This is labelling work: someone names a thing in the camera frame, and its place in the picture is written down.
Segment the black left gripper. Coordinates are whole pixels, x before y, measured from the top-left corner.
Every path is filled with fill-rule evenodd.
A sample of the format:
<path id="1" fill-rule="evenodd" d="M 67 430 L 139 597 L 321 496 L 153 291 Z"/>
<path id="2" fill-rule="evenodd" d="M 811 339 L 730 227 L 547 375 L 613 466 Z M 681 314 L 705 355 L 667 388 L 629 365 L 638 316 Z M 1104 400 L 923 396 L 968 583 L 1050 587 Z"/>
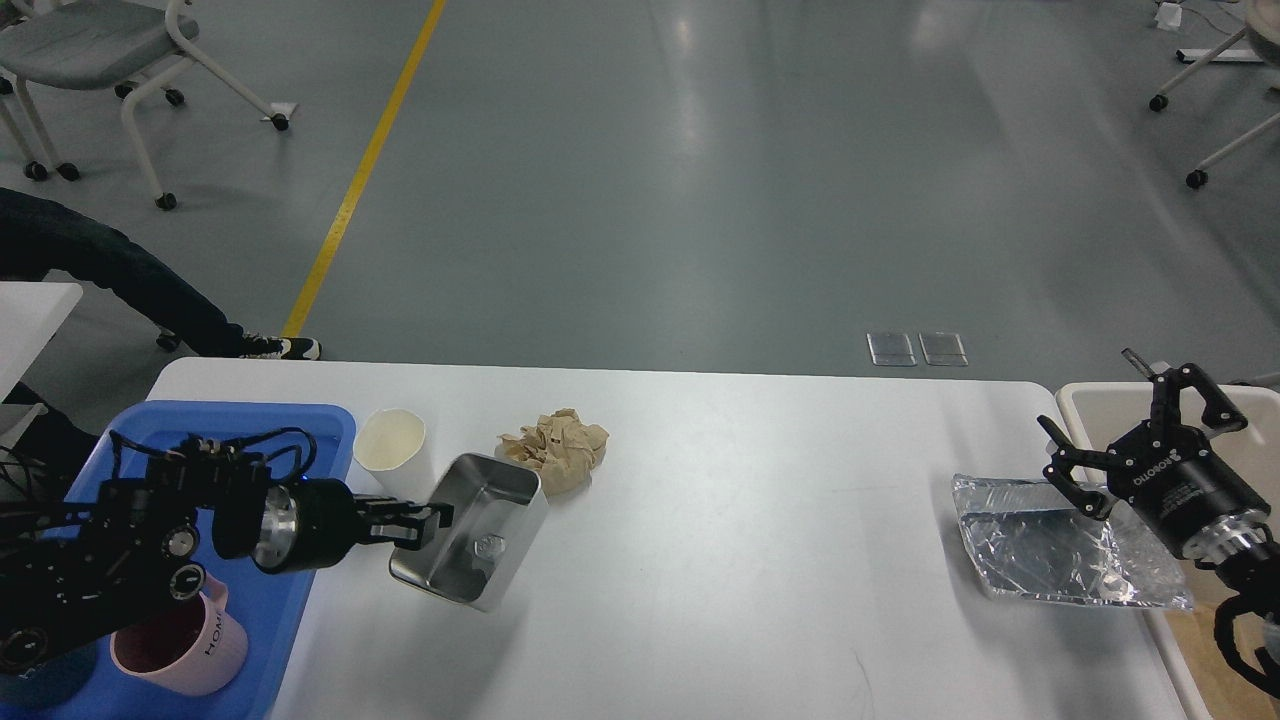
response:
<path id="1" fill-rule="evenodd" d="M 362 528 L 362 523 L 370 527 Z M 445 534 L 454 506 L 396 497 L 356 497 L 335 479 L 233 489 L 214 506 L 212 547 L 251 559 L 265 574 L 330 568 L 356 544 L 425 550 Z"/>

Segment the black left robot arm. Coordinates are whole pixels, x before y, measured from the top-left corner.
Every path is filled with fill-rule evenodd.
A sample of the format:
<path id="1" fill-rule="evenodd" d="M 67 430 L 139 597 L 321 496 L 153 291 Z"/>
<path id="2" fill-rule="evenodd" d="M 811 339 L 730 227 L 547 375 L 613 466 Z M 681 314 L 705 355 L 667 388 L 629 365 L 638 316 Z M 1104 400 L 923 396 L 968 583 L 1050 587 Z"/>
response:
<path id="1" fill-rule="evenodd" d="M 29 541 L 3 559 L 3 671 L 20 675 L 195 598 L 210 579 L 195 560 L 201 510 L 220 557 L 251 559 L 266 574 L 330 568 L 358 544 L 422 550 L 453 527 L 451 503 L 308 478 L 308 432 L 274 477 L 275 454 L 259 446 L 291 433 L 192 434 L 161 450 L 113 430 L 111 473 L 93 502 L 5 502 L 3 537 Z"/>

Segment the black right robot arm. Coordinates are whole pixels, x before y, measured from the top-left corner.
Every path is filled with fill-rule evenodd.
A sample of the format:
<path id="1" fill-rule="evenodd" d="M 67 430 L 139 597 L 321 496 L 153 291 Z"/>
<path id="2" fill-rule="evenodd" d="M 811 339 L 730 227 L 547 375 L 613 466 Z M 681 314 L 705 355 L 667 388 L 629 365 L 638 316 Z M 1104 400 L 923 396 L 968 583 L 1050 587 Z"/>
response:
<path id="1" fill-rule="evenodd" d="M 1276 696 L 1279 546 L 1271 505 L 1212 447 L 1212 436 L 1244 430 L 1245 414 L 1194 363 L 1156 369 L 1121 355 L 1151 387 L 1148 415 L 1103 450 L 1076 447 L 1041 415 L 1050 438 L 1043 478 L 1082 515 L 1108 519 L 1126 503 L 1179 560 L 1230 589 L 1213 615 L 1213 642 L 1244 682 Z"/>

